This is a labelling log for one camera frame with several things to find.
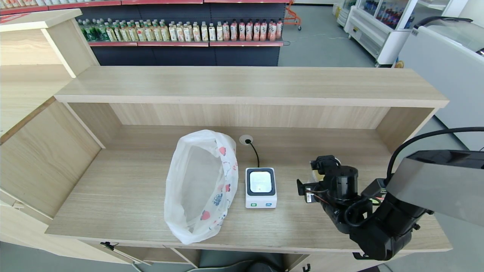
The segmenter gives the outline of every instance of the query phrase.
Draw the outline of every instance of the robotic arm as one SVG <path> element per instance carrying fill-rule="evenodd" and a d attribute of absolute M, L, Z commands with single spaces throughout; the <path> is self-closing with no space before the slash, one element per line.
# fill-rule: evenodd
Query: robotic arm
<path fill-rule="evenodd" d="M 484 127 L 436 131 L 405 142 L 390 159 L 387 178 L 375 179 L 361 195 L 356 168 L 342 166 L 332 155 L 320 156 L 311 168 L 324 178 L 306 184 L 297 180 L 298 193 L 307 203 L 322 205 L 336 228 L 363 250 L 365 255 L 359 258 L 391 259 L 410 242 L 412 231 L 420 229 L 417 222 L 425 213 L 440 212 L 484 226 L 484 152 L 418 151 L 391 173 L 398 153 L 412 142 L 464 131 L 484 131 Z M 386 195 L 380 201 L 375 196 L 382 189 Z M 375 212 L 374 201 L 379 202 Z"/>

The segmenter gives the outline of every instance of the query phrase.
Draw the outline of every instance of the display fridge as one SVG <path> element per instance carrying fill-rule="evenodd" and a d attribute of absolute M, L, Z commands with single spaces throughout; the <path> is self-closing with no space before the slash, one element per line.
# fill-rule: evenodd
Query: display fridge
<path fill-rule="evenodd" d="M 344 30 L 376 61 L 393 64 L 411 28 L 430 16 L 459 16 L 467 0 L 360 0 L 352 6 Z"/>
<path fill-rule="evenodd" d="M 484 28 L 470 19 L 434 17 L 417 24 L 398 55 L 448 99 L 435 115 L 449 128 L 484 126 Z M 482 133 L 458 133 L 470 150 L 484 146 Z"/>

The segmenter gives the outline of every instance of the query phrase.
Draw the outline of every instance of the black wire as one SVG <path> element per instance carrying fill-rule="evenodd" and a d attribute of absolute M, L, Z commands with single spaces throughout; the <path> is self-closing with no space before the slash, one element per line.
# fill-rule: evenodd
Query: black wire
<path fill-rule="evenodd" d="M 397 155 L 405 147 L 423 138 L 432 137 L 432 136 L 441 135 L 441 134 L 457 133 L 457 132 L 484 132 L 484 127 L 458 127 L 458 128 L 451 128 L 451 129 L 442 129 L 442 130 L 437 130 L 429 133 L 424 133 L 422 135 L 415 136 L 412 139 L 406 141 L 401 146 L 399 146 L 395 150 L 395 152 L 393 152 L 393 155 L 390 158 L 390 161 L 388 162 L 387 178 L 385 179 L 385 185 L 388 185 L 388 182 L 390 181 L 390 177 L 392 176 L 393 165 L 395 164 Z"/>
<path fill-rule="evenodd" d="M 257 154 L 257 150 L 256 150 L 256 148 L 254 147 L 254 145 L 252 144 L 252 142 L 249 142 L 249 145 L 252 147 L 252 149 L 254 149 L 254 152 L 256 153 L 256 157 L 257 157 L 257 167 L 260 167 L 260 163 L 259 163 L 259 154 Z"/>

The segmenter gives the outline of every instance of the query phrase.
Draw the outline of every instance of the checkout counter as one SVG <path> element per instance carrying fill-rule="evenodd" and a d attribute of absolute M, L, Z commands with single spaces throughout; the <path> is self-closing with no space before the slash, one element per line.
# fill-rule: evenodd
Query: checkout counter
<path fill-rule="evenodd" d="M 359 170 L 361 191 L 384 177 L 391 152 L 448 103 L 407 69 L 120 67 L 92 60 L 74 74 L 50 88 L 38 112 L 3 141 L 1 220 L 10 225 L 0 240 L 121 263 L 198 267 L 200 250 L 211 249 L 283 253 L 291 272 L 308 263 L 314 272 L 378 265 L 353 257 L 358 245 L 320 205 L 298 196 L 295 180 L 309 179 L 310 160 L 332 154 Z M 261 164 L 275 169 L 278 203 L 246 209 L 239 190 L 220 232 L 184 245 L 163 220 L 164 182 L 178 139 L 204 128 L 254 137 Z M 243 188 L 255 157 L 242 145 L 236 155 Z M 24 235 L 28 222 L 43 228 Z M 396 257 L 452 248 L 434 216 L 419 224 Z M 69 245 L 64 251 L 61 242 Z M 121 255 L 100 242 L 119 243 Z"/>

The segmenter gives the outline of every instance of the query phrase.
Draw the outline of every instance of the white plastic bag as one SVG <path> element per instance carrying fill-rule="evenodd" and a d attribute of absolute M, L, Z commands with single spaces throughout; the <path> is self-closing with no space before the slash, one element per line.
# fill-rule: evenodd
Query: white plastic bag
<path fill-rule="evenodd" d="M 180 138 L 166 178 L 165 222 L 182 243 L 215 236 L 237 191 L 235 141 L 201 130 Z"/>

